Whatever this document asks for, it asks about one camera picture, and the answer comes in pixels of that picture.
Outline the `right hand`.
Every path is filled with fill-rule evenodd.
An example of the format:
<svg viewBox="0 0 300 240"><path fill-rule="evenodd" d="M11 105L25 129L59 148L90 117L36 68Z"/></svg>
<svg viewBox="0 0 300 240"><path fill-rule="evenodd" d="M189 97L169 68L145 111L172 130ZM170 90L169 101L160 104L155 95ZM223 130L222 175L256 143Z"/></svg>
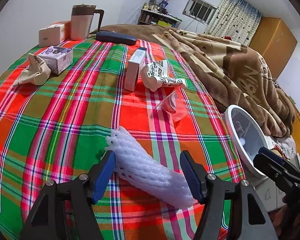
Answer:
<svg viewBox="0 0 300 240"><path fill-rule="evenodd" d="M300 239L300 212L285 205L275 215L273 226L278 239Z"/></svg>

